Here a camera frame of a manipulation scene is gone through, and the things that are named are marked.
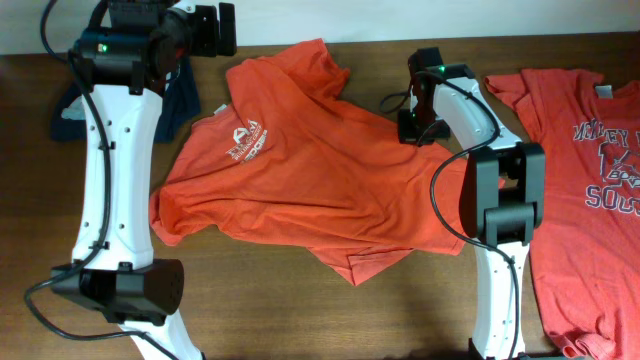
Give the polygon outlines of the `orange Fram t-shirt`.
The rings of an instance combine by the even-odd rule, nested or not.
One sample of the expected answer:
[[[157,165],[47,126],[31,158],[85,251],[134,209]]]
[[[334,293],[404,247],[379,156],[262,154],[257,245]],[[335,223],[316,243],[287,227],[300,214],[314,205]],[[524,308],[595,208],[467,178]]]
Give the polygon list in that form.
[[[193,124],[150,198],[156,235],[175,245],[215,226],[303,247],[353,285],[415,250],[459,254],[465,162],[343,101],[349,75],[320,39],[231,68],[230,103]]]

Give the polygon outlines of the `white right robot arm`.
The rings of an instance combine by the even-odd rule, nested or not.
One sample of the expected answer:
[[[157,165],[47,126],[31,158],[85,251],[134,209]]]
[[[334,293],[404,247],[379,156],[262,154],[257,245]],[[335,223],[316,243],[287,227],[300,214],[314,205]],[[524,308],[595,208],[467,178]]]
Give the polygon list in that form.
[[[544,214],[545,153],[525,143],[489,107],[466,64],[447,64],[436,47],[408,59],[407,109],[398,112],[404,144],[431,145],[454,137],[466,162],[459,197],[461,228],[453,234],[473,246],[477,312],[469,340],[472,359],[525,359],[522,277]]]

